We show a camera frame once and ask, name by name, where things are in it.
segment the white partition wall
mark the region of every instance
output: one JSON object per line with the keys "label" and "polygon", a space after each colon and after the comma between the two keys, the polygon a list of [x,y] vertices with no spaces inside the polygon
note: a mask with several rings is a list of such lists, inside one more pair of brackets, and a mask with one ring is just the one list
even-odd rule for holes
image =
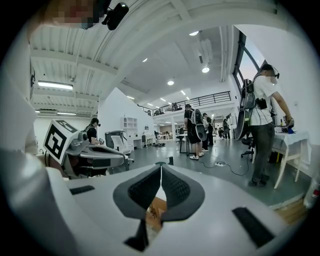
{"label": "white partition wall", "polygon": [[99,102],[98,119],[101,127],[98,129],[98,137],[105,138],[106,132],[121,130],[124,116],[136,119],[138,137],[143,135],[146,125],[149,127],[148,133],[155,134],[153,118],[115,88],[105,100]]}

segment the white table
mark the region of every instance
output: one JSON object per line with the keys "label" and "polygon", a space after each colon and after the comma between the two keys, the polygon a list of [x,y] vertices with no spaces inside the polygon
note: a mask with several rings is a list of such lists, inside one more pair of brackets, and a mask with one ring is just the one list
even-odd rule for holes
{"label": "white table", "polygon": [[280,172],[275,183],[276,189],[284,175],[287,161],[298,159],[298,166],[294,182],[298,181],[301,163],[307,165],[311,161],[311,146],[309,143],[309,133],[307,131],[297,132],[294,134],[276,132],[274,135],[272,151],[283,155],[281,160]]}

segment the white wall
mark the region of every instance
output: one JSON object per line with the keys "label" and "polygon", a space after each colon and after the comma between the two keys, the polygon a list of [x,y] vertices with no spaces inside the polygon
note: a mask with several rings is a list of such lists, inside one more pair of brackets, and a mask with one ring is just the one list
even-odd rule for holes
{"label": "white wall", "polygon": [[38,141],[38,152],[40,149],[44,149],[44,139],[52,119],[64,120],[73,127],[77,128],[79,131],[84,130],[91,121],[89,118],[38,117],[34,121],[34,134],[36,136],[36,140]]}
{"label": "white wall", "polygon": [[127,98],[118,88],[115,88],[105,100],[99,101],[98,119],[101,127],[98,137],[105,138],[105,133],[121,129],[121,117],[136,118],[138,136],[141,137],[145,125],[149,126],[149,133],[155,134],[154,120],[138,107],[131,99]]}
{"label": "white wall", "polygon": [[[311,165],[306,171],[320,166],[320,63],[319,57],[305,36],[296,36],[290,31],[261,25],[237,25],[260,50],[266,61],[280,73],[278,91],[285,99],[297,131],[308,131],[312,146]],[[277,103],[277,123],[284,113]]]}

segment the black shorts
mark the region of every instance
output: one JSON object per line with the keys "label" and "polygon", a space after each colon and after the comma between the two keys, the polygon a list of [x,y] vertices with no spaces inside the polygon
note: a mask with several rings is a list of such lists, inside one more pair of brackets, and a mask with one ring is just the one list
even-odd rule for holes
{"label": "black shorts", "polygon": [[191,144],[196,144],[201,142],[201,139],[199,139],[197,135],[196,127],[192,127],[191,132],[188,132],[188,139]]}

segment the wooden floor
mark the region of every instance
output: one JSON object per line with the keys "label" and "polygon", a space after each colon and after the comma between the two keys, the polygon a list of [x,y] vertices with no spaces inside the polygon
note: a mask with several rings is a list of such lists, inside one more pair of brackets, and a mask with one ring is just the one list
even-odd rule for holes
{"label": "wooden floor", "polygon": [[308,213],[304,206],[303,198],[283,208],[277,209],[275,212],[289,225],[294,225],[298,221],[303,220]]}

